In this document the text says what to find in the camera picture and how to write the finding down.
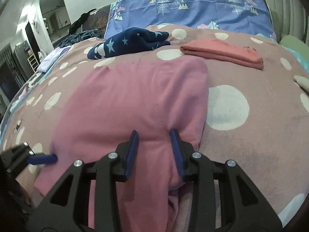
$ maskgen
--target green pillow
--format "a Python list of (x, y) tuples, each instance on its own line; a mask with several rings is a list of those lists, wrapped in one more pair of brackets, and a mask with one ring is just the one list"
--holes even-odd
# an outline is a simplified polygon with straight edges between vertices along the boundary
[(307, 46), (298, 38), (292, 35), (286, 35), (280, 41), (280, 45), (298, 52), (304, 59), (307, 60), (307, 62), (309, 62), (309, 46)]

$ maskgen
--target metal screw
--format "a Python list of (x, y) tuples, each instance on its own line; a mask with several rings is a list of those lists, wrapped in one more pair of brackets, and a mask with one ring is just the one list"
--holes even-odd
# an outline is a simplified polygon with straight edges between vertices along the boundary
[(202, 155), (201, 155), (199, 152), (194, 152), (194, 153), (192, 154), (192, 157), (193, 157), (194, 159), (199, 159), (199, 158), (202, 157)]
[(118, 157), (118, 154), (115, 153), (115, 152), (111, 152), (111, 153), (109, 154), (109, 158), (110, 158), (110, 159), (115, 159), (115, 158), (117, 158), (117, 157)]
[(82, 161), (81, 160), (78, 159), (78, 160), (74, 161), (74, 166), (79, 167), (81, 165), (82, 165)]
[(233, 161), (232, 159), (230, 159), (230, 160), (228, 160), (228, 166), (234, 167), (234, 166), (236, 166), (236, 162)]

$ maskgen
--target polka dot bedsheet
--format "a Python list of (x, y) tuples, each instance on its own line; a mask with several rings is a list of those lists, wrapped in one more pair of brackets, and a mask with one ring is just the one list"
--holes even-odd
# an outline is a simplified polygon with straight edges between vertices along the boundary
[[(264, 70), (204, 59), (209, 95), (200, 152), (214, 161), (237, 161), (285, 225), (308, 194), (309, 98), (293, 79), (295, 75), (301, 76), (304, 83), (309, 83), (308, 73), (290, 52), (263, 37), (169, 24), (147, 29), (169, 32), (172, 45), (152, 52), (91, 61), (87, 59), (88, 51), (103, 40), (91, 38), (74, 44), (13, 114), (2, 151), (27, 141), (34, 152), (49, 153), (52, 134), (70, 96), (95, 69), (118, 69), (123, 62), (145, 57), (164, 61), (182, 59), (180, 45), (202, 37), (249, 46), (262, 56)], [(22, 124), (15, 133), (19, 120)], [(40, 167), (29, 166), (18, 176), (34, 199), (37, 190), (33, 186), (39, 172)], [(186, 231), (192, 185), (173, 191), (179, 198), (175, 210), (178, 215), (166, 227), (168, 231)]]

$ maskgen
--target pink garment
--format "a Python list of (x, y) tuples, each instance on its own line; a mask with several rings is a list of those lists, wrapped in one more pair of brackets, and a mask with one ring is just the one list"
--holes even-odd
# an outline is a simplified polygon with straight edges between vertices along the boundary
[[(137, 130), (140, 141), (133, 174), (127, 183), (117, 184), (123, 231), (170, 230), (178, 213), (175, 189), (181, 180), (169, 131), (177, 128), (183, 140), (199, 149), (207, 82), (205, 60), (194, 56), (95, 68), (63, 108), (50, 148), (58, 162), (42, 170), (35, 187), (46, 195), (75, 160), (99, 160)], [(94, 227), (93, 197), (94, 186), (90, 227)]]
[(226, 41), (200, 38), (180, 46), (181, 52), (241, 66), (264, 69), (263, 59), (254, 49), (235, 46)]

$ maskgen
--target blue duvet cover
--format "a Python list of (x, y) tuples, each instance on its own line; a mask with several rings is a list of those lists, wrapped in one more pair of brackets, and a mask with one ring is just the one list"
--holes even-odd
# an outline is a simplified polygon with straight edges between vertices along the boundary
[(111, 6), (105, 39), (130, 27), (179, 24), (276, 39), (264, 0), (118, 0)]

